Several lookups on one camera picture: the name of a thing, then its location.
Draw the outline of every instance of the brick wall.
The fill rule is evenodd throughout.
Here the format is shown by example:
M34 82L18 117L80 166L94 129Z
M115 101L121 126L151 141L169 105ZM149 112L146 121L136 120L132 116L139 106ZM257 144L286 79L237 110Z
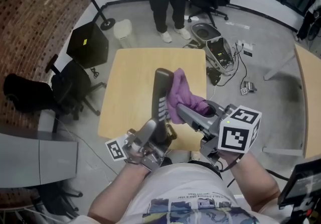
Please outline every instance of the brick wall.
M45 66L58 54L89 0L0 0L0 123L36 129L40 113L20 114L5 99L9 73L48 81Z

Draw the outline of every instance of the white t-shirt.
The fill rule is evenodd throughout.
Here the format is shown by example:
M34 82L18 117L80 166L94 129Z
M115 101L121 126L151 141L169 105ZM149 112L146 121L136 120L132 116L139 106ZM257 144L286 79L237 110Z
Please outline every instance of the white t-shirt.
M308 9L309 12L313 14L313 12L321 6L321 0L315 0L313 5L310 6Z
M269 202L260 213L245 211L213 171L179 163L161 167L148 176L119 223L275 224L291 212L290 206L279 210L277 200ZM99 224L86 216L72 223Z

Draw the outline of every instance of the small trash can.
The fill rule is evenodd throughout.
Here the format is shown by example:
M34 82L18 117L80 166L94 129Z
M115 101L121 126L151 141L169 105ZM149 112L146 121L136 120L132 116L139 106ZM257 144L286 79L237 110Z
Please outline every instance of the small trash can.
M119 40L122 48L137 48L137 41L133 34L130 20L116 22L114 36Z

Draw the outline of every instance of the black speaker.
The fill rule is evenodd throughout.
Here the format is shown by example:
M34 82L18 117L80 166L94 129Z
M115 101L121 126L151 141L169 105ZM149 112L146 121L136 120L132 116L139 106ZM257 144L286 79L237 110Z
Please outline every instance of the black speaker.
M75 29L69 41L67 54L84 69L107 62L108 39L94 22Z

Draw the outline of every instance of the forearm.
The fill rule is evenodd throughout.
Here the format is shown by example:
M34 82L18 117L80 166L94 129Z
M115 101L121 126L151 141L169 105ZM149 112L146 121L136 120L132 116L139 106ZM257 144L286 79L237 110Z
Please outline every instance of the forearm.
M253 211L259 211L280 195L275 179L251 153L245 154L231 171Z
M147 173L148 170L141 165L126 164L116 179L93 201L88 216L102 224L118 222Z

